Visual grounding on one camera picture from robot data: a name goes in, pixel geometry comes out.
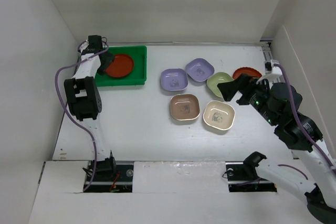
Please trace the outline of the red scalloped round plate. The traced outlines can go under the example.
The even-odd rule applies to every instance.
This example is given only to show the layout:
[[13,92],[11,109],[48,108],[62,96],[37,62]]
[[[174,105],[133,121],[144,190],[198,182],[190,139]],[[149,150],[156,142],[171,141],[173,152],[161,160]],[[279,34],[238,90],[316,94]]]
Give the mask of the red scalloped round plate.
[[247,74],[251,77],[255,77],[255,78],[260,78],[262,76],[262,74],[254,69],[254,68],[250,68],[250,67],[241,67],[238,68],[237,70],[234,71],[232,78],[235,80],[237,79],[241,74]]

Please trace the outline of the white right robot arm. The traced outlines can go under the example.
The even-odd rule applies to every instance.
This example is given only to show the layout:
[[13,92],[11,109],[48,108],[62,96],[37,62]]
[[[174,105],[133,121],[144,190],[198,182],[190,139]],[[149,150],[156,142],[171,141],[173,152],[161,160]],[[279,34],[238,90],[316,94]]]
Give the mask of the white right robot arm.
[[301,179],[260,152],[244,159],[244,175],[282,187],[306,204],[321,223],[335,223],[335,161],[315,122],[298,112],[302,96],[296,89],[288,81],[271,86],[267,80],[259,81],[247,74],[217,87],[225,101],[240,92],[237,104],[251,105],[273,126],[274,134],[301,160],[314,180]]

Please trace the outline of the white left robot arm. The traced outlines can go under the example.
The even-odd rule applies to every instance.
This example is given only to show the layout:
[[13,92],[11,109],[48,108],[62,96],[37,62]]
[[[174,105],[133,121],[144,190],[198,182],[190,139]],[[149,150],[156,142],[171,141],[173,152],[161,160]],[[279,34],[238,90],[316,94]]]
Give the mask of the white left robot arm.
[[104,74],[113,63],[114,55],[102,36],[90,35],[79,48],[80,61],[75,74],[64,81],[65,94],[70,114],[76,123],[85,129],[93,143],[94,158],[83,170],[93,180],[112,180],[117,175],[117,165],[112,151],[106,147],[99,115],[102,112],[102,100],[95,81],[96,74]]

